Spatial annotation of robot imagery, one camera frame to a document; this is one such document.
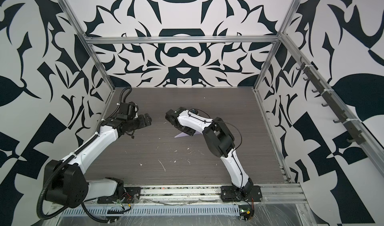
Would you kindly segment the lilac square paper sheet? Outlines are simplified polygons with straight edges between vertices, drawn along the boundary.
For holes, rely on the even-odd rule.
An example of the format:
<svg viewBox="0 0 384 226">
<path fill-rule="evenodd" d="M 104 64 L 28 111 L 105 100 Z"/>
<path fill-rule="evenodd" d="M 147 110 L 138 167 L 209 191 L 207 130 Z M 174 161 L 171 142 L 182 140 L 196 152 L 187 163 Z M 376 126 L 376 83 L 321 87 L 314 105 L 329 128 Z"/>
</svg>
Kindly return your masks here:
<svg viewBox="0 0 384 226">
<path fill-rule="evenodd" d="M 192 136 L 195 136 L 195 135 L 201 135 L 201 133 L 199 133 L 199 132 L 195 132 L 193 135 L 191 135 L 191 137 L 192 137 Z M 180 134 L 176 135 L 175 138 L 182 138 L 182 137 L 189 137 L 189 136 L 190 136 L 190 135 L 188 135 L 188 134 L 186 134 L 186 133 L 180 133 Z"/>
</svg>

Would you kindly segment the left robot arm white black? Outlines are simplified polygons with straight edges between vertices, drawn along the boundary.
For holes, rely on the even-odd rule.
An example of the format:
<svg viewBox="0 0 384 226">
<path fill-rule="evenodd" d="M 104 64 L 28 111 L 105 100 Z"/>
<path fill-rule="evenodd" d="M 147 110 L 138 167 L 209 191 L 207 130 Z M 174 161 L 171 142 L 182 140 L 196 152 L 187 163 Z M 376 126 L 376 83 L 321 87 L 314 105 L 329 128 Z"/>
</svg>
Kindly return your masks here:
<svg viewBox="0 0 384 226">
<path fill-rule="evenodd" d="M 106 198 L 110 202 L 125 197 L 124 182 L 116 178 L 87 181 L 85 174 L 98 156 L 121 136 L 134 136 L 135 131 L 149 127 L 149 114 L 138 114 L 134 102 L 119 103 L 115 112 L 102 120 L 97 131 L 76 151 L 63 159 L 51 160 L 44 169 L 44 185 L 38 197 L 36 212 L 41 220 L 52 219 L 67 208 Z"/>
</svg>

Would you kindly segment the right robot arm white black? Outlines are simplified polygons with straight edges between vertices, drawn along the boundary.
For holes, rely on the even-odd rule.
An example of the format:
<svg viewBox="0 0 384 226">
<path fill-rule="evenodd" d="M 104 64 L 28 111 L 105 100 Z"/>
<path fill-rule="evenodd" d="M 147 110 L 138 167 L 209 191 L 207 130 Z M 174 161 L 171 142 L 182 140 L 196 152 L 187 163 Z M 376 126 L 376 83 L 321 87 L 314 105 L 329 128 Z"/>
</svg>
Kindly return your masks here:
<svg viewBox="0 0 384 226">
<path fill-rule="evenodd" d="M 210 152 L 225 165 L 238 199 L 246 198 L 253 189 L 253 181 L 243 169 L 237 155 L 235 137 L 221 118 L 204 118 L 196 109 L 180 107 L 166 112 L 165 119 L 180 132 L 203 135 Z"/>
</svg>

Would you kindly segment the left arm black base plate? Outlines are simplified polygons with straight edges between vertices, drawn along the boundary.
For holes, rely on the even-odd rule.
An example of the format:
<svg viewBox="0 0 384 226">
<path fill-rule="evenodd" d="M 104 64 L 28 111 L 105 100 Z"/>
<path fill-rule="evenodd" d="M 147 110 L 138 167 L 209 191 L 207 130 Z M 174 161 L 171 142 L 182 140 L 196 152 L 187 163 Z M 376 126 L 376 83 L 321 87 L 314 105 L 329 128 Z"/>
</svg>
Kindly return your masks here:
<svg viewBox="0 0 384 226">
<path fill-rule="evenodd" d="M 141 187 L 124 187 L 117 186 L 115 193 L 109 197 L 100 197 L 97 199 L 98 204 L 130 204 L 135 201 L 135 199 L 140 198 Z"/>
</svg>

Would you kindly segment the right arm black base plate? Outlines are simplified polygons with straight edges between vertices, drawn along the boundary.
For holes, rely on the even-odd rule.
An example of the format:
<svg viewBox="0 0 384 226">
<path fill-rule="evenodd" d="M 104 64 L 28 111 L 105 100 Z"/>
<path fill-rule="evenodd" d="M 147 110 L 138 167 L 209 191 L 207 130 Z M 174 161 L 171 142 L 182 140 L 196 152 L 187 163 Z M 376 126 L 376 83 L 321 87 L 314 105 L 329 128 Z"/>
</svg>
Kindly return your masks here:
<svg viewBox="0 0 384 226">
<path fill-rule="evenodd" d="M 241 202 L 246 203 L 261 202 L 263 197 L 260 186 L 247 184 L 245 187 L 239 189 L 235 186 L 221 186 L 220 198 L 225 203 Z"/>
</svg>

